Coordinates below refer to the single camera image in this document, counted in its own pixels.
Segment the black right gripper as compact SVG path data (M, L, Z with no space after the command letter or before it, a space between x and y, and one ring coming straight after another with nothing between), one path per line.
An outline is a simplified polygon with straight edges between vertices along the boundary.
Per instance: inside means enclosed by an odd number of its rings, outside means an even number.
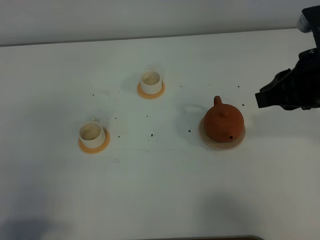
M259 108L280 106L283 109L310 110L320 106L320 7L304 8L301 13L310 23L316 48L301 52L294 68L301 81L302 92L298 94L301 98L300 103L297 106L290 103L287 81L291 77L292 70L286 69L277 73L270 83L255 94Z

